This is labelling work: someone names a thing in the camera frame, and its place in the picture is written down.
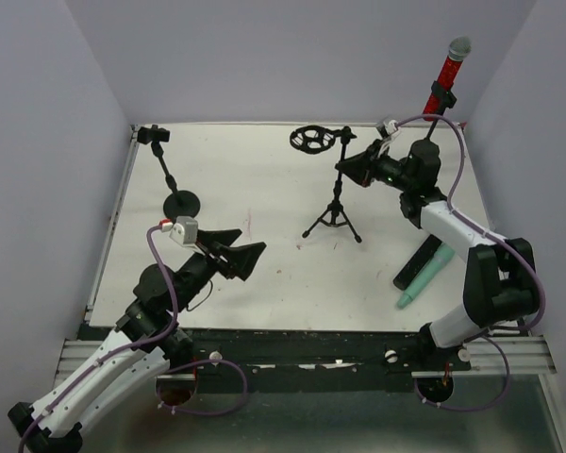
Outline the tripod stand with shock mount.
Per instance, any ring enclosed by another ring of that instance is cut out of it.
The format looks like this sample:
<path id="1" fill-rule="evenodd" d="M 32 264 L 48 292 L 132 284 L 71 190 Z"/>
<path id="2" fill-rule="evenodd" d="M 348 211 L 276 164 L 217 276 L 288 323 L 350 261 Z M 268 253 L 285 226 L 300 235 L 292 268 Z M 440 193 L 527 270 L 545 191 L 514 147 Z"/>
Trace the tripod stand with shock mount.
<path id="1" fill-rule="evenodd" d="M 331 149 L 337 141 L 341 142 L 341 153 L 339 161 L 346 157 L 348 144 L 357 136 L 350 126 L 343 126 L 338 129 L 331 129 L 325 126 L 308 125 L 296 128 L 289 137 L 290 146 L 307 155 L 318 155 Z M 333 186 L 333 198 L 327 205 L 325 211 L 316 218 L 314 223 L 302 233 L 302 238 L 306 239 L 314 228 L 323 225 L 330 228 L 349 227 L 356 243 L 362 243 L 362 238 L 354 228 L 347 216 L 341 202 L 342 193 L 342 173 L 337 173 L 337 178 Z"/>

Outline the black glitter microphone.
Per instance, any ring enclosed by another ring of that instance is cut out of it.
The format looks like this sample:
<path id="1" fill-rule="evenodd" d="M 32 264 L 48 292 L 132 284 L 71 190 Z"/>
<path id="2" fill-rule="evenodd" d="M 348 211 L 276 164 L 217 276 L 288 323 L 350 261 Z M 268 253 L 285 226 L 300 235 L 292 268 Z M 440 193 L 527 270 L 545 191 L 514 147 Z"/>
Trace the black glitter microphone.
<path id="1" fill-rule="evenodd" d="M 392 283 L 395 288 L 404 291 L 430 262 L 440 246 L 441 240 L 434 235 L 429 235 L 394 277 Z"/>

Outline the mint green microphone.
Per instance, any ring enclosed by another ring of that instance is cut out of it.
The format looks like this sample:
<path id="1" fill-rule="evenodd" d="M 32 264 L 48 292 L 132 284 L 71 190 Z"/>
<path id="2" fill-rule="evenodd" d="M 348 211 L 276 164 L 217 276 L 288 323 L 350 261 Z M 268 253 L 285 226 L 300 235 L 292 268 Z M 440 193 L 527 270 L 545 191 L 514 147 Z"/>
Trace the mint green microphone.
<path id="1" fill-rule="evenodd" d="M 408 271 L 403 269 L 393 281 L 394 286 L 402 291 L 396 308 L 402 310 L 413 302 L 454 256 L 454 250 L 443 243 L 414 277 L 409 277 Z"/>

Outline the red glitter microphone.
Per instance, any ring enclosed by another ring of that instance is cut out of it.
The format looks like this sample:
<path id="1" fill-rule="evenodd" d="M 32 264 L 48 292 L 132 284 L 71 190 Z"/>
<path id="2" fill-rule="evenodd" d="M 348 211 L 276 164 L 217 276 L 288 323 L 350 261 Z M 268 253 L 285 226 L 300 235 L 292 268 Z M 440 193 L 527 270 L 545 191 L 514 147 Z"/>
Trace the red glitter microphone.
<path id="1" fill-rule="evenodd" d="M 423 114 L 442 114 L 457 102 L 452 93 L 455 79 L 463 61 L 472 50 L 471 39 L 467 36 L 454 38 L 448 46 L 447 57 L 437 79 L 431 85 L 431 94 L 425 104 Z"/>

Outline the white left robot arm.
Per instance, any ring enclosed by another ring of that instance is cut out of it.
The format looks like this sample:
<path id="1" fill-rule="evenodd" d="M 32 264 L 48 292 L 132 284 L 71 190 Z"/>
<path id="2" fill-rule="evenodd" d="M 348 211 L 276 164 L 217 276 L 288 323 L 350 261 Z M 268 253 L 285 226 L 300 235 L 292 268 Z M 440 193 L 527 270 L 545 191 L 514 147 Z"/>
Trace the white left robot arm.
<path id="1" fill-rule="evenodd" d="M 176 271 L 162 261 L 153 237 L 168 233 L 195 250 Z M 107 337 L 64 381 L 34 402 L 19 402 L 8 419 L 21 452 L 78 452 L 84 438 L 144 382 L 177 367 L 199 366 L 178 315 L 215 275 L 246 280 L 266 244 L 237 246 L 238 229 L 191 234 L 171 221 L 150 227 L 146 241 L 155 260 L 145 268 L 133 302 Z"/>

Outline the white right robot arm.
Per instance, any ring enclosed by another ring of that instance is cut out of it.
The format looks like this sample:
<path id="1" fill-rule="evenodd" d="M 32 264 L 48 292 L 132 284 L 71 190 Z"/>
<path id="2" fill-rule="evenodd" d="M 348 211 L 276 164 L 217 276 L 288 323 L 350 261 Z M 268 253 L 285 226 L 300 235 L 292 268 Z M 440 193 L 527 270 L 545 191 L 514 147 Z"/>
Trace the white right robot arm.
<path id="1" fill-rule="evenodd" d="M 438 186 L 441 159 L 436 144 L 418 140 L 406 157 L 394 159 L 388 143 L 376 140 L 336 167 L 359 186 L 380 181 L 399 190 L 404 217 L 448 245 L 466 264 L 461 303 L 421 328 L 424 346 L 452 348 L 489 328 L 504 329 L 509 321 L 540 318 L 544 290 L 531 245 L 494 234 L 452 206 Z"/>

